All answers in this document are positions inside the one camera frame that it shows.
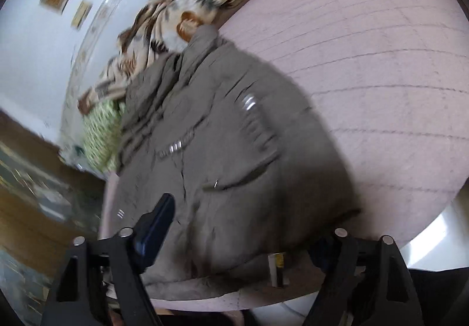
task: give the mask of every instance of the white wall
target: white wall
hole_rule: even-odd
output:
[[[7,0],[0,10],[0,108],[26,128],[56,143],[70,69],[103,0],[77,31],[71,21],[81,0],[62,15],[39,0]]]

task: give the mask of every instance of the wooden floor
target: wooden floor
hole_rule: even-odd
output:
[[[70,243],[81,234],[0,187],[0,246],[19,262],[52,278]]]
[[[56,146],[33,135],[1,111],[0,142],[72,188],[102,196],[103,181],[65,166],[58,158]],[[49,219],[0,186],[0,248],[19,262],[52,278],[73,238],[81,234]]]

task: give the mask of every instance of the floral blanket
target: floral blanket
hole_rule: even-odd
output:
[[[133,26],[119,35],[119,54],[109,60],[98,83],[79,99],[80,113],[91,115],[97,104],[125,97],[132,79],[158,55],[183,51],[197,27],[212,23],[219,10],[236,6],[240,1],[149,0]]]

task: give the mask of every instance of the white floor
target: white floor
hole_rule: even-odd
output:
[[[469,266],[469,185],[414,240],[401,249],[408,267],[441,271]],[[252,309],[261,325],[301,326],[316,293]]]

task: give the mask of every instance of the jacket pocket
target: jacket pocket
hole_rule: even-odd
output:
[[[223,111],[216,110],[210,118],[210,172],[204,189],[246,184],[279,156],[277,137],[255,95],[245,94],[222,107]]]

